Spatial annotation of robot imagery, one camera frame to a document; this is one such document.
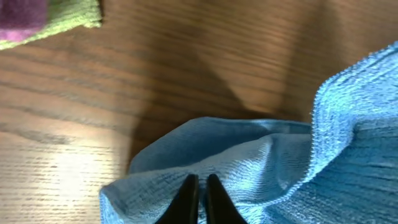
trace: green cloth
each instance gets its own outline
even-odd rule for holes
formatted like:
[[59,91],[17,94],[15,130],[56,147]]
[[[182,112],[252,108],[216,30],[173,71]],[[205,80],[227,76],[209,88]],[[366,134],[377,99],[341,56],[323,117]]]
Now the green cloth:
[[49,0],[45,28],[22,42],[0,41],[0,50],[65,32],[77,26],[101,26],[101,11],[97,0]]

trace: wooden table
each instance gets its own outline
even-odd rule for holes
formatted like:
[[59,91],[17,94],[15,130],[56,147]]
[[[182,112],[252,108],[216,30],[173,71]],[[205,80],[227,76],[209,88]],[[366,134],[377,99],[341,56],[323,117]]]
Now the wooden table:
[[398,39],[393,0],[103,8],[100,29],[0,52],[0,223],[99,223],[100,187],[173,128],[309,121],[324,80]]

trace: folded cloth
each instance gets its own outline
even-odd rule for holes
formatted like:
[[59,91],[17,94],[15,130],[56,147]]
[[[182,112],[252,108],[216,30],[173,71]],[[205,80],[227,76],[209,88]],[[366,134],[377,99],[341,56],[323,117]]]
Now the folded cloth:
[[0,0],[0,40],[22,41],[43,29],[47,0]]
[[102,223],[154,223],[188,174],[202,190],[217,174],[248,223],[397,223],[398,42],[327,80],[312,124],[199,118],[166,134],[101,189]]
[[[20,21],[22,17],[18,17],[13,19],[14,17],[8,16],[10,12],[13,12],[12,15],[18,16],[19,11],[15,11],[14,6],[12,6],[12,11],[7,10],[7,13],[4,13],[4,7],[7,5],[15,5],[20,2],[26,2],[26,7],[31,6],[33,4],[38,4],[34,7],[31,7],[30,10],[24,10],[23,13],[32,13],[29,18],[25,18],[26,21],[41,21],[42,16],[47,16],[47,24],[45,27],[39,31],[40,29],[36,30],[29,30],[27,34],[16,34],[16,32],[10,32],[8,29],[6,32],[7,39],[13,40],[22,40],[24,37],[27,37],[34,32],[37,32],[32,37],[27,38],[26,40],[20,42],[11,42],[7,40],[0,40],[0,50],[8,49],[15,47],[17,45],[25,44],[33,40],[43,39],[50,35],[55,35],[60,32],[65,32],[77,26],[85,26],[85,27],[99,27],[101,25],[101,11],[98,5],[97,0],[0,0],[0,5],[3,6],[3,9],[0,9],[0,18],[6,17],[7,22],[1,22],[1,24],[8,24],[8,27],[16,26],[16,24],[20,25]],[[36,7],[42,8],[43,2],[47,2],[47,15],[43,13],[39,13],[39,10]],[[1,35],[0,31],[0,39],[4,39],[4,33]]]

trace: blue microfiber cloth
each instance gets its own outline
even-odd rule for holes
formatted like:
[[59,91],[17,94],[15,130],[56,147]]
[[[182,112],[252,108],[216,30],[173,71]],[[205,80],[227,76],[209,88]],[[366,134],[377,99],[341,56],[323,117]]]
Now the blue microfiber cloth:
[[[327,80],[312,124],[199,118],[101,189],[102,223],[154,223],[188,174],[217,174],[248,223],[398,223],[398,42]],[[199,223],[206,223],[203,204]]]

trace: wood grain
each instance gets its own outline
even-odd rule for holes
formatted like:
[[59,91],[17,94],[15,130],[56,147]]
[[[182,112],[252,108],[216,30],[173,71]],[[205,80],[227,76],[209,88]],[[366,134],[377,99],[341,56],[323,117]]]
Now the wood grain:
[[398,1],[103,1],[104,25],[0,52],[0,223],[99,223],[98,190],[192,118],[309,121],[398,39]]

